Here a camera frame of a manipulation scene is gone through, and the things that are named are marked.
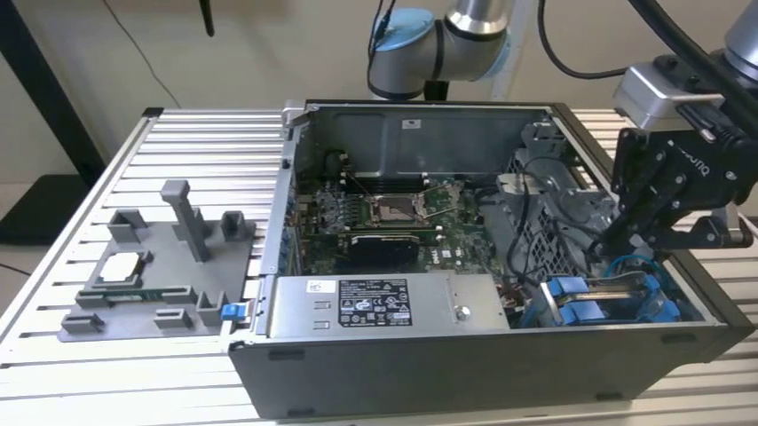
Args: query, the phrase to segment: aluminum slotted tabletop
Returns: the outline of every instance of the aluminum slotted tabletop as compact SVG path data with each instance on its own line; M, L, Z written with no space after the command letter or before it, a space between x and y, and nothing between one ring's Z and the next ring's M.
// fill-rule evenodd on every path
M576 113L613 155L628 122L610 110ZM190 181L207 219L241 210L258 221L246 285L255 294L281 127L281 111L166 110L142 118L0 319L0 424L275 424L258 418L218 336L61 343L56 333L111 238L115 209L138 208L149 222L175 220L159 194L167 178ZM758 245L696 256L758 324ZM632 402L315 424L536 423L758 424L758 334L710 364L674 370Z

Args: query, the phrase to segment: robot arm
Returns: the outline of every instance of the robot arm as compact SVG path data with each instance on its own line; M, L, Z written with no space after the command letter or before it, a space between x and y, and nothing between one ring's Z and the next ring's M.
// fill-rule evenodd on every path
M474 81L505 62L506 1L458 0L445 19L398 9L374 29L369 88L382 99L409 100L435 81Z
M618 137L612 190L618 216L601 239L605 254L653 249L749 247L737 214L758 181L758 0L706 54L657 2L630 0L677 55L626 71L616 93L638 129ZM688 214L713 210L689 232L672 229Z

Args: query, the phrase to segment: black cable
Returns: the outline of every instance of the black cable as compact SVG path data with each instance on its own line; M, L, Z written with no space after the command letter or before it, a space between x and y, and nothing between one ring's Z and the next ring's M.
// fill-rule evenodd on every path
M625 74L626 68L617 68L598 73L584 73L581 71L574 71L569 68L569 66L566 66L566 64L564 64L553 51L550 41L548 40L548 33L545 31L545 0L541 0L537 6L537 29L541 35L542 47L545 49L545 53L548 53L548 58L550 58L556 67L558 67L566 75L570 75L574 78L581 78L582 80L601 80L609 77L620 77Z
M377 13L374 14L374 19L371 21L371 33L369 34L369 47L366 49L366 54L369 56L370 64L371 64L373 51L374 51L374 35L377 30L377 22L379 21L379 15L382 14L383 7L385 7L385 0L379 0L379 5L377 6Z
M11 266L10 264L0 264L0 268L6 268L6 269L10 270L10 271L18 272L18 273L20 273L22 275L26 275L27 277L32 275L31 272L27 272L27 271L24 271L23 269L19 269L19 268Z
M758 138L758 100L682 31L658 2L656 0L629 0L629 2L666 46L692 66L698 77L724 95L726 99L724 113L752 138Z
M540 283L533 280L529 276L526 276L514 266L513 264L513 254L514 251L517 249L517 244L520 243L520 240L522 239L524 236L524 232L526 230L526 223L529 220L529 215L530 215L530 187L526 185L526 181L524 182L524 204L521 207L521 218L520 218L520 224L517 226L517 235L512 241L512 245L509 246L509 252L506 253L506 264L509 266L509 269L512 270L512 273L517 276L518 280L521 282L525 282L528 284L530 284L533 287L540 287Z
M142 59L145 60L145 64L147 65L149 69L151 70L151 74L153 74L153 78L155 79L155 81L161 84L161 86L163 87L163 90L166 91L166 93L169 94L169 96L171 97L174 103L177 104L178 108L182 108L182 104L179 103L179 101L177 100L177 96L171 93L171 91L169 90L169 88L166 87L166 84L163 84L162 79L158 77L158 74L155 73L155 69L153 69L153 64L151 61L147 59L147 55L143 52L143 49L141 48L141 45L138 44L137 40L133 37L133 34L130 33L130 31L127 30L127 27L123 26L122 24L122 20L119 19L119 16L117 15L117 12L114 11L111 5L109 4L109 0L102 0L103 4L106 5L106 8L109 8L109 12L111 13L111 16L114 17L114 20L117 21L117 24L119 24L119 27L122 27L122 31L123 34L127 35L127 37L130 37L130 40L133 41L134 47L137 48L138 52L142 55Z
M390 18L393 17L393 9L395 8L397 0L390 2L390 6L387 7L387 11L385 12L385 16L377 25L377 20L379 19L379 15L382 13L382 8L385 7L385 0L379 0L379 6L377 7L377 14L374 15L374 22L371 24L371 36L369 37L369 67L366 68L366 81L369 81L371 75L371 65L374 64L374 56L377 56L377 47L379 46L379 42L385 38L385 33L387 31L387 27L390 26Z

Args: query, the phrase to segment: blue latch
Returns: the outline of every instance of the blue latch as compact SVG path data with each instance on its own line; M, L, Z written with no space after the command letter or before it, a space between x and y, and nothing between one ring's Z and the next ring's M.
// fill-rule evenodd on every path
M247 304L226 304L222 308L223 321L242 321L247 318Z

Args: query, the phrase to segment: power supply label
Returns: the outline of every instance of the power supply label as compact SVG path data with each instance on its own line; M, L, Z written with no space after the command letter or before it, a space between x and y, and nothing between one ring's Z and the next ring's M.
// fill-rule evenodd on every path
M407 280L341 280L341 325L413 326Z

